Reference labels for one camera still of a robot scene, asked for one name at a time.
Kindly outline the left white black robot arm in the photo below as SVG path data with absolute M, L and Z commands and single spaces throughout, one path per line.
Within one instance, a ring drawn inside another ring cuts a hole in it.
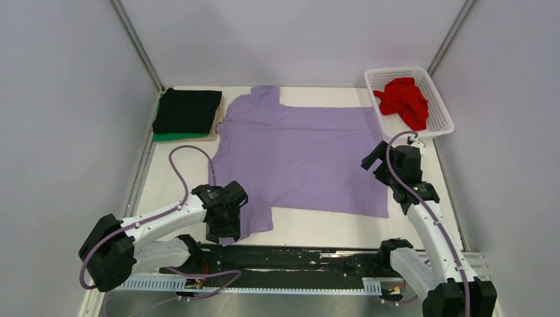
M 145 215 L 101 217 L 79 250 L 82 288 L 108 292 L 132 275 L 164 267 L 196 272 L 202 265 L 197 242 L 187 236 L 162 238 L 203 223 L 207 241 L 236 242 L 241 236 L 240 210 L 247 202 L 244 188 L 232 181 L 224 187 L 199 185 L 179 201 Z

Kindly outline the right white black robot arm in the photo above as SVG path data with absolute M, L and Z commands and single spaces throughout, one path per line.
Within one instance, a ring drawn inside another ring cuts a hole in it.
M 427 254 L 422 259 L 404 239 L 385 240 L 378 269 L 405 279 L 421 300 L 424 316 L 492 316 L 497 290 L 491 281 L 481 279 L 448 232 L 440 197 L 432 184 L 423 181 L 421 159 L 417 147 L 381 141 L 362 160 L 365 170 L 380 161 L 373 175 L 392 190 Z

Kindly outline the purple t shirt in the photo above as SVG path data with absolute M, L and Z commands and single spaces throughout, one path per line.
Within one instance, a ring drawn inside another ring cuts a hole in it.
M 286 106 L 280 96 L 253 87 L 217 128 L 209 175 L 247 193 L 241 237 L 272 230 L 273 207 L 388 217 L 387 187 L 361 166 L 382 141 L 374 109 Z

